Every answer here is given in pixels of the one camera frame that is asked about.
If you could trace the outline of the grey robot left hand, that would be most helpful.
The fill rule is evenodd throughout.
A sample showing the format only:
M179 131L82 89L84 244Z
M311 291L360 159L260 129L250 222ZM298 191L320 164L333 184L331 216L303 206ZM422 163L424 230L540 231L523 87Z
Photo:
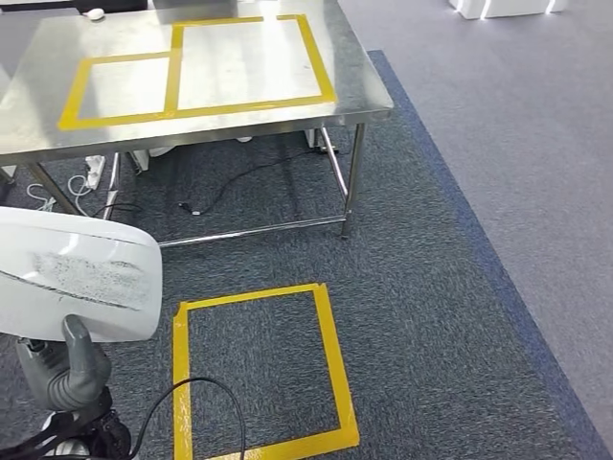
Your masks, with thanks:
M76 315L64 317L61 331L63 341L17 341L17 356L32 394L54 411L75 411L97 401L111 375L109 359Z

